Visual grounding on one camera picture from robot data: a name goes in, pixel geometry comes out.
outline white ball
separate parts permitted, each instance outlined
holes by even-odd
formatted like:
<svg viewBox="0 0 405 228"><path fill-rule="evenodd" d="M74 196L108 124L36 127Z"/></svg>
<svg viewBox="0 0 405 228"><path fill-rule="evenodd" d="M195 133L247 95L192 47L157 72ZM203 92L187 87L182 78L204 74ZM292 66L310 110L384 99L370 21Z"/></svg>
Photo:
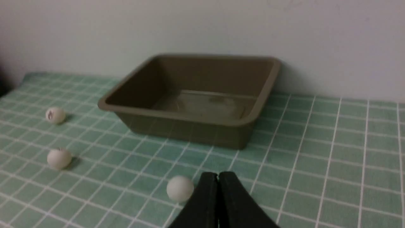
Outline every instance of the white ball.
<svg viewBox="0 0 405 228"><path fill-rule="evenodd" d="M48 153L47 161L52 168L61 170L70 164L72 155L62 148L53 149Z"/></svg>
<svg viewBox="0 0 405 228"><path fill-rule="evenodd" d="M175 176L167 184L166 192L169 198L176 202L187 201L194 191L193 182L184 176Z"/></svg>
<svg viewBox="0 0 405 228"><path fill-rule="evenodd" d="M45 118L47 121L53 124L60 124L65 120L65 111L58 107L52 107L45 113Z"/></svg>

